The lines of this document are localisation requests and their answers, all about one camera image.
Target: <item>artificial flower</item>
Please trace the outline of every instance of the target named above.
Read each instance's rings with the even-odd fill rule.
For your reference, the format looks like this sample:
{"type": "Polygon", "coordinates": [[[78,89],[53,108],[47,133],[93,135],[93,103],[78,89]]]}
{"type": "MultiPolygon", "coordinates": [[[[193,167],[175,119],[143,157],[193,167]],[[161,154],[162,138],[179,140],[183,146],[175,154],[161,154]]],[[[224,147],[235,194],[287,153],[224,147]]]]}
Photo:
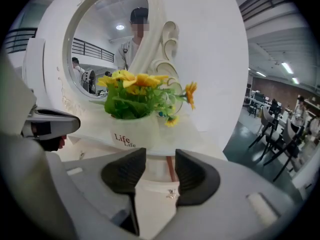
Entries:
{"type": "Polygon", "coordinates": [[[113,72],[111,78],[114,80],[123,80],[123,88],[129,87],[137,81],[137,77],[125,69],[113,72]]]}
{"type": "Polygon", "coordinates": [[[117,81],[109,76],[104,75],[103,77],[98,78],[98,83],[96,85],[107,87],[107,84],[117,84],[117,81]]]}
{"type": "Polygon", "coordinates": [[[179,122],[179,116],[171,117],[168,116],[166,123],[164,125],[168,127],[174,127],[179,122]]]}
{"type": "Polygon", "coordinates": [[[197,89],[197,83],[191,82],[191,84],[187,84],[185,86],[185,95],[187,102],[191,105],[192,110],[194,110],[195,107],[195,101],[194,101],[194,92],[197,89]]]}
{"type": "Polygon", "coordinates": [[[143,86],[139,87],[136,85],[131,85],[126,88],[126,91],[133,95],[147,95],[146,88],[143,86]]]}
{"type": "Polygon", "coordinates": [[[132,85],[156,88],[157,85],[161,83],[161,80],[168,78],[168,76],[148,74],[138,74],[135,76],[123,69],[114,72],[111,78],[114,80],[123,80],[123,88],[127,88],[132,85]]]}

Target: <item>ceiling light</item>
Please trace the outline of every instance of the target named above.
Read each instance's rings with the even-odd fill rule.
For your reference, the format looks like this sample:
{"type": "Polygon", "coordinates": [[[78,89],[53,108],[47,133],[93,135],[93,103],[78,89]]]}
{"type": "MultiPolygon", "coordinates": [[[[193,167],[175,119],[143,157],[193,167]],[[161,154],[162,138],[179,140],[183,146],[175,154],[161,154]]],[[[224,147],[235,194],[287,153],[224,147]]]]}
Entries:
{"type": "Polygon", "coordinates": [[[266,77],[264,74],[261,74],[260,72],[257,72],[257,74],[263,76],[263,77],[266,77]]]}
{"type": "Polygon", "coordinates": [[[299,80],[296,77],[292,77],[293,82],[298,85],[299,84],[299,80]]]}
{"type": "Polygon", "coordinates": [[[124,25],[118,25],[115,27],[117,30],[123,30],[125,28],[124,25]]]}
{"type": "Polygon", "coordinates": [[[292,69],[290,68],[290,66],[287,63],[282,63],[282,66],[285,68],[285,70],[289,73],[289,74],[293,74],[294,72],[292,71],[292,69]]]}

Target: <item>mirror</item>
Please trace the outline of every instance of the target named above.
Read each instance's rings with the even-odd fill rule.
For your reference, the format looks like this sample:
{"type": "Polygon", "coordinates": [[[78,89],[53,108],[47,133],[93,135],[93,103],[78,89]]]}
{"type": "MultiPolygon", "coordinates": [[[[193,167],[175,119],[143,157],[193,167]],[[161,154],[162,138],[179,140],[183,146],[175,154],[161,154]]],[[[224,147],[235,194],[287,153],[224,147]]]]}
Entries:
{"type": "Polygon", "coordinates": [[[149,30],[147,0],[98,0],[79,22],[72,43],[75,85],[98,98],[108,90],[98,78],[130,69],[149,30]]]}

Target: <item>white pot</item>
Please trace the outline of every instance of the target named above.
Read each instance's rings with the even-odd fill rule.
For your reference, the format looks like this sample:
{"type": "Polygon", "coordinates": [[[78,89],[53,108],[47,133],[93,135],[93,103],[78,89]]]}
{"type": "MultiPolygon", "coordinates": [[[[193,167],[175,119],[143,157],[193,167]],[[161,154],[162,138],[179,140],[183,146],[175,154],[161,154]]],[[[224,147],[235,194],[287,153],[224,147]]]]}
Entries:
{"type": "Polygon", "coordinates": [[[154,112],[130,120],[112,117],[110,133],[116,147],[122,150],[151,149],[160,138],[159,124],[154,112]]]}

